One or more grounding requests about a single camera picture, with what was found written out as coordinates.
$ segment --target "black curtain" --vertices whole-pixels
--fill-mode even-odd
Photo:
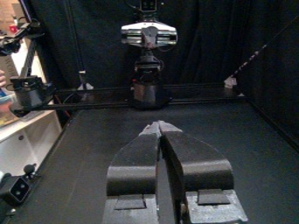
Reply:
[[[51,80],[77,87],[79,69],[65,1],[32,0],[31,4],[47,31],[44,49],[48,48],[53,58],[45,72]],[[121,44],[120,27],[135,22],[132,10],[123,0],[71,0],[69,4],[88,82],[96,88],[128,85],[140,49]],[[164,1],[159,20],[179,32],[177,46],[169,52],[153,52],[165,64],[164,83],[220,82],[228,77],[239,64],[247,10],[244,0]]]
[[[298,1],[251,2],[243,61],[284,27],[287,29],[237,80],[247,97],[299,142],[299,19],[291,23],[298,15]]]
[[[31,0],[45,27],[45,74],[56,86],[80,85],[65,0]],[[128,0],[137,5],[137,0]],[[120,43],[120,27],[135,22],[123,0],[71,0],[88,82],[95,88],[128,86],[140,49]],[[177,46],[155,51],[165,84],[223,82],[276,35],[299,11],[298,1],[164,1],[159,20],[176,27]],[[239,74],[240,90],[299,139],[298,21]]]

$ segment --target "cable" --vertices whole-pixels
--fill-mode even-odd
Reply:
[[[56,98],[59,104],[61,104],[61,99],[59,98],[57,95],[55,95],[55,98]],[[64,110],[63,112],[64,112],[64,114],[67,115],[67,117],[71,117],[71,114],[69,114],[69,112],[68,112],[67,110]]]
[[[11,216],[7,216],[3,220],[3,224],[8,224],[12,220],[12,217]]]
[[[124,4],[129,7],[129,8],[132,8],[135,11],[141,11],[139,8],[136,8],[132,4],[129,4],[128,2],[127,2],[127,0],[124,0]]]
[[[161,63],[161,70],[160,72],[164,70],[164,62],[160,60],[160,63]]]
[[[80,41],[79,41],[79,34],[77,34],[75,20],[73,20],[71,0],[64,0],[64,9],[65,9],[65,12],[67,12],[71,39],[72,39],[72,44],[73,44],[75,53],[76,53],[80,84],[83,86],[83,89],[87,90],[88,88],[87,88],[85,67],[84,67],[84,62],[83,62],[83,57],[81,57]]]
[[[65,100],[63,101],[63,104],[67,102],[67,100],[68,100],[73,95],[75,95],[75,93],[71,94],[71,95],[65,98]]]
[[[276,38],[282,35],[282,33],[286,31],[286,29],[291,26],[291,24],[295,22],[295,20],[299,18],[299,15],[292,19],[292,21],[284,26],[284,28],[278,32],[278,34],[267,41],[267,43],[262,46],[260,50],[256,51],[247,61],[240,65],[235,73],[229,76],[229,78],[235,78],[237,74],[241,72],[243,68],[252,62],[252,60],[256,58],[256,56],[266,50],[268,45],[276,40]]]
[[[161,47],[157,47],[157,50],[161,52],[161,53],[167,53],[169,52],[171,50],[173,49],[173,47],[169,47],[168,49],[163,49]]]
[[[19,17],[17,18],[17,23],[21,21],[21,19],[25,19],[25,17]]]

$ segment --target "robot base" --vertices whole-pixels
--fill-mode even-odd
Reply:
[[[159,109],[171,99],[160,84],[135,82],[128,105],[136,109]]]

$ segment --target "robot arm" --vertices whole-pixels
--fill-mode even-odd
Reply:
[[[13,35],[13,37],[4,37],[0,40],[0,56],[11,55],[12,53],[17,53],[20,50],[20,41],[24,37],[35,38],[41,36],[40,31],[40,23],[33,21],[21,26],[19,32]]]
[[[121,42],[147,49],[173,46],[177,42],[176,29],[157,22],[129,24],[121,27]]]

